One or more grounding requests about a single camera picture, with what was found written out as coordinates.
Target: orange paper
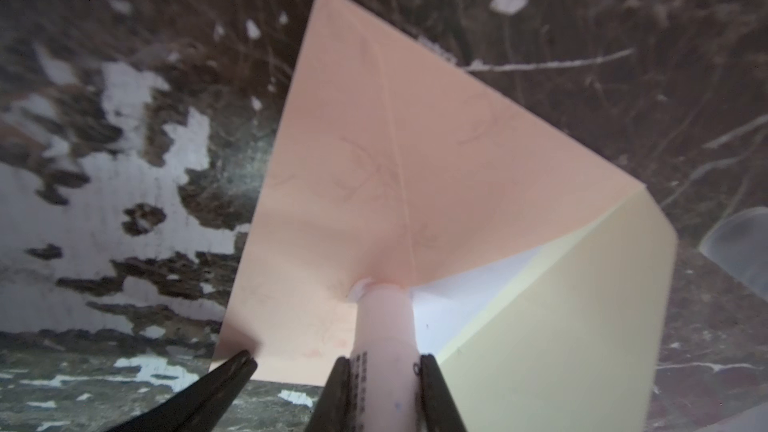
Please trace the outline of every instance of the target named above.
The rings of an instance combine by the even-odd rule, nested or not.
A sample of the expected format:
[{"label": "orange paper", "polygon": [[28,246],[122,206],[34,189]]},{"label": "orange paper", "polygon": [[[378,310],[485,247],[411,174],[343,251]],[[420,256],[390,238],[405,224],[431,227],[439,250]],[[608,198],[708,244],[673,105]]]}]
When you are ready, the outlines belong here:
[{"label": "orange paper", "polygon": [[350,0],[315,0],[217,358],[324,384],[360,278],[407,286],[543,245],[643,185]]}]

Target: envelope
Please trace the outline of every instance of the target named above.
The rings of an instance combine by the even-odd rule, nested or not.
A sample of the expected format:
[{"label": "envelope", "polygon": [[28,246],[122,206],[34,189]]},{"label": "envelope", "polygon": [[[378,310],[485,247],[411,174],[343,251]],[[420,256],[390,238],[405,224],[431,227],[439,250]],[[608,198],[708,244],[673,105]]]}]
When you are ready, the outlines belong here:
[{"label": "envelope", "polygon": [[323,385],[371,279],[412,290],[470,430],[640,430],[675,242],[641,182],[315,0],[214,365],[248,348],[255,379]]}]

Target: brown marble tabletop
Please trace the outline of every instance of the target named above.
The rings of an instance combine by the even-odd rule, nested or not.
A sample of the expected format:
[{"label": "brown marble tabletop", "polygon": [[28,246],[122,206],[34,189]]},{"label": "brown marble tabletop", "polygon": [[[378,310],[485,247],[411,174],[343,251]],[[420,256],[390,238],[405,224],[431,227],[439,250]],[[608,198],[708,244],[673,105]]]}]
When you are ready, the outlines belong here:
[{"label": "brown marble tabletop", "polygon": [[[696,250],[768,203],[768,0],[355,1],[648,184],[680,246],[646,430],[768,400],[768,304]],[[312,0],[0,4],[0,430],[102,430],[206,371]],[[219,430],[317,395],[249,384]]]}]

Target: glue stick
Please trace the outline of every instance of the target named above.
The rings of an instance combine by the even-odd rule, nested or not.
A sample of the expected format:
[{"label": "glue stick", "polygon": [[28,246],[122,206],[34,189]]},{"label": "glue stick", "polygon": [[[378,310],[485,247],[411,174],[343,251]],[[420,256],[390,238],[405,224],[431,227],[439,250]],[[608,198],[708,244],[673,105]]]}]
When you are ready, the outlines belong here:
[{"label": "glue stick", "polygon": [[407,290],[366,286],[350,355],[350,432],[417,432],[421,391],[413,305]]}]

